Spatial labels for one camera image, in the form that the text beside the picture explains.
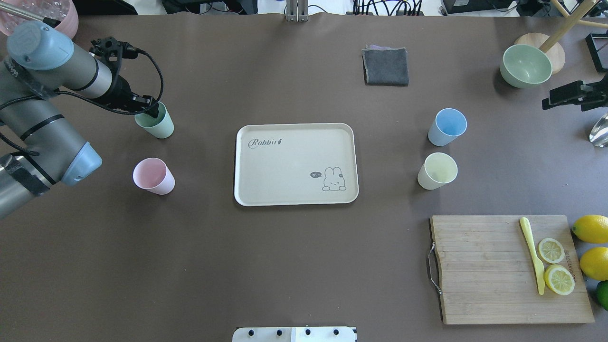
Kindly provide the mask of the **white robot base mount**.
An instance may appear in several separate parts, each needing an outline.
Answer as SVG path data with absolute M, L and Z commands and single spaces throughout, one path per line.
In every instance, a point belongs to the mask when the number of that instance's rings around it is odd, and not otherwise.
M 355 327 L 241 327 L 234 331 L 233 342 L 356 342 Z

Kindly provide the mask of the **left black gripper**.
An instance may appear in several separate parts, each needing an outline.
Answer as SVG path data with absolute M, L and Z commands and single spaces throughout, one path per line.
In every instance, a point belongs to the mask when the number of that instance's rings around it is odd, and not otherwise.
M 152 104 L 152 96 L 133 93 L 130 84 L 122 76 L 117 76 L 116 83 L 110 92 L 111 109 L 128 111 L 129 113 L 143 111 L 143 114 L 158 119 L 159 106 Z

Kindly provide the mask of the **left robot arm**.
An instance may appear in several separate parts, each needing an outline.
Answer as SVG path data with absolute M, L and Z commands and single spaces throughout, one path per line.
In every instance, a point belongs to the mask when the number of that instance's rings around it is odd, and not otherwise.
M 40 21 L 18 25 L 1 63 L 1 125 L 24 147 L 1 158 L 1 216 L 6 217 L 57 182 L 73 186 L 93 173 L 102 158 L 54 107 L 65 87 L 74 96 L 117 114 L 134 115 L 143 128 L 167 138 L 173 124 L 159 97 L 137 95 L 120 76 L 123 58 L 145 54 L 113 37 L 92 41 L 86 52 L 70 37 Z

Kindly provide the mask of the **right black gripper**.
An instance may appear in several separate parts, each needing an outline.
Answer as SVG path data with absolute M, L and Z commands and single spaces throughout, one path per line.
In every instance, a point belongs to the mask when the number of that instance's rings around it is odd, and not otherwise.
M 590 111 L 608 106 L 608 81 L 601 80 L 593 84 L 584 84 L 578 80 L 562 85 L 549 92 L 549 97 L 543 99 L 543 110 L 561 105 L 580 105 L 581 111 Z

